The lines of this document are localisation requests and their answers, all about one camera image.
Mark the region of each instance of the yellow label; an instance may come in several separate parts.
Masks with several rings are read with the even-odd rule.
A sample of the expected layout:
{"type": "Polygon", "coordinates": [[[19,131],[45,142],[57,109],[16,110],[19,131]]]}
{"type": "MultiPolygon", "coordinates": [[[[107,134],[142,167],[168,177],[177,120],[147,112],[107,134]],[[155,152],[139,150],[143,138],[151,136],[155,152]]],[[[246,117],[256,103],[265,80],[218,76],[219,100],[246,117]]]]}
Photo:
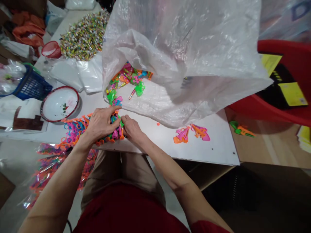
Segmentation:
{"type": "Polygon", "coordinates": [[[298,83],[279,83],[278,85],[289,106],[308,105],[298,83]]]}
{"type": "Polygon", "coordinates": [[[282,56],[281,55],[272,55],[272,54],[259,54],[261,57],[261,62],[263,67],[266,68],[269,77],[271,76],[272,72],[280,62],[282,56]]]}

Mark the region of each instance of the blue basket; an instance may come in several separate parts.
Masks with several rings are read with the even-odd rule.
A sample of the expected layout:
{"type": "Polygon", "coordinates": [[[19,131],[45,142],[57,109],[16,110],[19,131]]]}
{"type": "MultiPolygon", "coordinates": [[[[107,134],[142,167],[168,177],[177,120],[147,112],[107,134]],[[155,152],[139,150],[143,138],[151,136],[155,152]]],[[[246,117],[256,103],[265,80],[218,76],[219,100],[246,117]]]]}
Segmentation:
{"type": "Polygon", "coordinates": [[[25,65],[27,71],[20,81],[19,85],[11,94],[16,97],[25,100],[29,98],[35,98],[38,100],[44,100],[44,98],[51,92],[52,86],[44,80],[44,78],[36,73],[29,65],[25,65]]]}

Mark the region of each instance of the white table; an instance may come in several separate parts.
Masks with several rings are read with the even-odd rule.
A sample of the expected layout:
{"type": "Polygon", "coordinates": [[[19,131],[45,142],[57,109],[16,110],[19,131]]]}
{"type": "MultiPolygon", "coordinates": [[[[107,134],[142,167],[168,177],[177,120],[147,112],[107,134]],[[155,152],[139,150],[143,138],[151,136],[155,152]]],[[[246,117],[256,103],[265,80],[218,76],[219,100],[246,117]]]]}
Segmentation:
{"type": "MultiPolygon", "coordinates": [[[[93,11],[97,12],[99,10],[100,9],[97,7],[93,11]]],[[[77,22],[89,12],[92,11],[69,11],[51,40],[59,41],[60,35],[69,29],[69,24],[77,22]]],[[[44,58],[40,57],[35,65],[39,70],[42,70],[43,61],[44,58]]],[[[82,106],[78,117],[92,113],[97,107],[108,107],[108,103],[104,101],[101,92],[87,95],[83,91],[80,93],[80,97],[82,100],[82,106]]],[[[161,147],[161,149],[173,158],[226,165],[240,164],[224,110],[196,122],[197,125],[207,128],[208,134],[211,138],[210,141],[202,141],[200,138],[197,139],[194,136],[195,132],[190,130],[188,134],[189,142],[187,144],[175,144],[173,142],[173,137],[176,135],[176,129],[170,129],[162,125],[158,126],[156,121],[148,117],[123,109],[119,114],[128,114],[131,118],[135,119],[144,133],[146,133],[155,144],[161,147]]],[[[47,131],[43,133],[23,134],[21,132],[0,132],[0,137],[57,144],[67,132],[63,126],[63,123],[49,123],[47,131]]],[[[114,144],[105,143],[100,149],[144,153],[127,139],[117,141],[114,144]]]]}

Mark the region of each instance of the bowl rim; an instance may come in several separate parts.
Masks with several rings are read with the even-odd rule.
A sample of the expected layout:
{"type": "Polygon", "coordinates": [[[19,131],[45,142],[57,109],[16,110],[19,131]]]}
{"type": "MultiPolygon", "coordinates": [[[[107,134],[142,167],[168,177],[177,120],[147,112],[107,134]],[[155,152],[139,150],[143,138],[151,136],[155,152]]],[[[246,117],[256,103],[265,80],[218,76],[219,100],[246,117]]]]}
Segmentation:
{"type": "Polygon", "coordinates": [[[73,87],[70,87],[70,86],[61,86],[61,87],[55,88],[54,90],[52,90],[52,91],[44,98],[44,100],[43,100],[42,103],[41,103],[41,107],[40,107],[40,114],[41,114],[41,117],[42,117],[44,120],[46,120],[47,122],[52,122],[52,123],[54,123],[54,122],[60,122],[62,119],[64,119],[64,118],[62,118],[62,119],[60,119],[60,120],[52,121],[52,120],[49,120],[49,119],[43,114],[43,106],[44,106],[45,101],[46,101],[47,98],[49,97],[49,95],[51,95],[53,92],[55,92],[55,91],[57,91],[57,90],[59,90],[59,89],[63,89],[63,88],[69,88],[69,89],[74,90],[75,93],[76,93],[76,95],[77,95],[77,98],[78,98],[78,101],[77,101],[77,104],[75,105],[75,108],[72,110],[72,112],[71,112],[68,116],[66,116],[66,117],[64,117],[64,118],[70,117],[70,116],[74,113],[74,111],[77,109],[77,107],[78,107],[78,105],[79,105],[80,96],[79,96],[79,94],[78,94],[78,92],[77,92],[76,89],[74,89],[73,87]]]}

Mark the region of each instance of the cable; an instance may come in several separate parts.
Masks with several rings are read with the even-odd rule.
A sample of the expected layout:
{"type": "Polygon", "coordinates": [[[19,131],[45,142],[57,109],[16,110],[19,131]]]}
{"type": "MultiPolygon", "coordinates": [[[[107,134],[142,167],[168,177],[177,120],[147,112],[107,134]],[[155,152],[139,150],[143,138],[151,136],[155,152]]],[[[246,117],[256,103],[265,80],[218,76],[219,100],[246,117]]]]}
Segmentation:
{"type": "Polygon", "coordinates": [[[67,223],[69,225],[69,228],[70,228],[70,233],[72,233],[72,227],[71,227],[71,223],[69,222],[69,220],[67,219],[67,223]]]}

